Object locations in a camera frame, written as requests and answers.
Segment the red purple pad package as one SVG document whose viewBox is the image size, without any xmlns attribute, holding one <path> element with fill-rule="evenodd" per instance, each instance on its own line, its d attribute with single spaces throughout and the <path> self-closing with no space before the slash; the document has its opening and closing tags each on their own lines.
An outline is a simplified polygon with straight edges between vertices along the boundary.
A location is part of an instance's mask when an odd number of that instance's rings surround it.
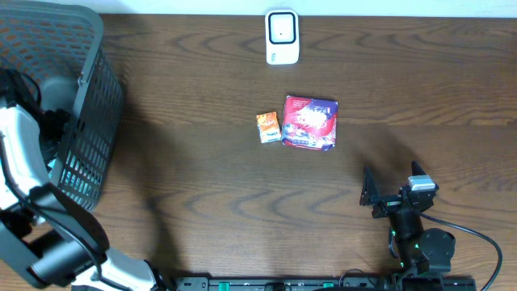
<svg viewBox="0 0 517 291">
<path fill-rule="evenodd" d="M 281 141 L 285 146 L 327 151 L 336 146 L 338 102 L 288 95 Z"/>
</svg>

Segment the orange tissue pack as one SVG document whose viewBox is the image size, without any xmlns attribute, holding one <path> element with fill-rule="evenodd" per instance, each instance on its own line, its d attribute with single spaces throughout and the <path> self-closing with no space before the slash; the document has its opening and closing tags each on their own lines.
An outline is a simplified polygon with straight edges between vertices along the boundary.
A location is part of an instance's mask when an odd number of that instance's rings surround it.
<svg viewBox="0 0 517 291">
<path fill-rule="evenodd" d="M 277 112 L 267 112 L 256 116 L 259 139 L 262 143 L 281 140 Z"/>
</svg>

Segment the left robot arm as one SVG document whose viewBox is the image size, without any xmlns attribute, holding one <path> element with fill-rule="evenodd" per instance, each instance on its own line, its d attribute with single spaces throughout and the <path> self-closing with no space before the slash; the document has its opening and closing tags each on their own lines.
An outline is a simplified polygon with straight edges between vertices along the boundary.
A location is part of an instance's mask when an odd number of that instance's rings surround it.
<svg viewBox="0 0 517 291">
<path fill-rule="evenodd" d="M 67 112 L 43 111 L 31 78 L 1 71 L 1 259 L 34 288 L 165 290 L 159 272 L 110 246 L 95 217 L 50 182 L 40 149 Z"/>
</svg>

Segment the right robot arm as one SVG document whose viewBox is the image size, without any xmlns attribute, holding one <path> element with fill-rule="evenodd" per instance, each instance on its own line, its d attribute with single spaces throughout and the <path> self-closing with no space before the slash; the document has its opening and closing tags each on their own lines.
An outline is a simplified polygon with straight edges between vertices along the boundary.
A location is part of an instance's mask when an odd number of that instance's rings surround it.
<svg viewBox="0 0 517 291">
<path fill-rule="evenodd" d="M 445 290 L 444 275 L 451 271 L 456 239 L 445 230 L 423 227 L 422 214 L 434 205 L 439 186 L 417 162 L 411 169 L 398 194 L 383 196 L 365 168 L 359 204 L 372 207 L 372 217 L 389 219 L 389 249 L 400 260 L 401 271 L 385 285 L 393 290 Z"/>
</svg>

